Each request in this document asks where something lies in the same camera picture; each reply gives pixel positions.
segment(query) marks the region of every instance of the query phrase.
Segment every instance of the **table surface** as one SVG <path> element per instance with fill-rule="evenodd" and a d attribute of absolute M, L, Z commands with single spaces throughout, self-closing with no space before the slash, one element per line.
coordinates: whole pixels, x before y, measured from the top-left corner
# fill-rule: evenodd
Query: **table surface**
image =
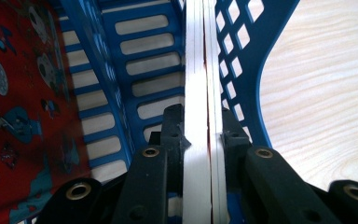
<path fill-rule="evenodd" d="M 358 1 L 301 1 L 260 94 L 273 147 L 305 181 L 358 181 Z"/>

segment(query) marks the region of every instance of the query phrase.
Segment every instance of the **white rectangular bar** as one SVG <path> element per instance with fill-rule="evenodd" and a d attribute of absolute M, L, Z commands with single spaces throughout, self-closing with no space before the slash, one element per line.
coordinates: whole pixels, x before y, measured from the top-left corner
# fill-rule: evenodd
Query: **white rectangular bar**
<path fill-rule="evenodd" d="M 228 223 L 225 154 L 214 0 L 203 0 L 205 59 L 208 78 L 209 146 L 211 151 L 213 223 Z"/>
<path fill-rule="evenodd" d="M 186 107 L 183 223 L 211 223 L 207 81 L 204 68 L 202 1 L 186 1 Z"/>

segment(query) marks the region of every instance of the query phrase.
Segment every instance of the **red fabric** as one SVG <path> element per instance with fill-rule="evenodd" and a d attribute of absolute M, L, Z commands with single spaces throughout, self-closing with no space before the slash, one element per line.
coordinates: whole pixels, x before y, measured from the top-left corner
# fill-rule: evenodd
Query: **red fabric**
<path fill-rule="evenodd" d="M 54 89 L 39 71 L 38 58 L 44 53 L 54 69 L 60 70 L 48 11 L 55 19 L 59 43 L 63 46 L 57 16 L 45 3 L 23 0 L 21 5 L 18 0 L 0 1 L 0 34 L 6 39 L 5 48 L 0 48 L 0 64 L 8 83 L 7 94 L 0 93 L 0 122 L 3 122 L 0 126 L 0 223 L 18 221 L 16 211 L 21 203 L 28 207 L 28 213 L 23 214 L 26 217 L 40 211 L 42 207 L 34 202 L 44 199 L 46 192 L 39 190 L 32 195 L 32 188 L 35 189 L 32 183 L 51 181 L 48 194 L 52 194 L 64 182 L 90 174 L 64 49 L 61 48 L 61 53 L 69 98 L 60 81 Z M 30 7 L 36 9 L 46 26 L 48 41 L 45 43 L 31 23 Z M 42 100 L 54 103 L 54 109 L 45 110 Z M 36 126 L 31 128 L 31 121 L 39 122 L 41 134 L 29 134 L 37 131 Z"/>

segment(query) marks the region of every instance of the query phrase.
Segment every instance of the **light wood surface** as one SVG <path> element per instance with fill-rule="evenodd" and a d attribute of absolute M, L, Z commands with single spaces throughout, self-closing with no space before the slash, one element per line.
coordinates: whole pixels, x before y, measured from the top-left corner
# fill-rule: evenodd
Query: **light wood surface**
<path fill-rule="evenodd" d="M 273 147 L 305 181 L 358 181 L 358 1 L 301 1 L 266 62 Z"/>

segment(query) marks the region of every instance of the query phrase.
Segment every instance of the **wooden table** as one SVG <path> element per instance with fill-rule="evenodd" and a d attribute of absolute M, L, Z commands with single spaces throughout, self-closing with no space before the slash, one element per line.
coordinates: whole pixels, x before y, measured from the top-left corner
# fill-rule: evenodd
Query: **wooden table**
<path fill-rule="evenodd" d="M 301 1 L 261 81 L 268 134 L 305 181 L 358 181 L 358 1 Z"/>

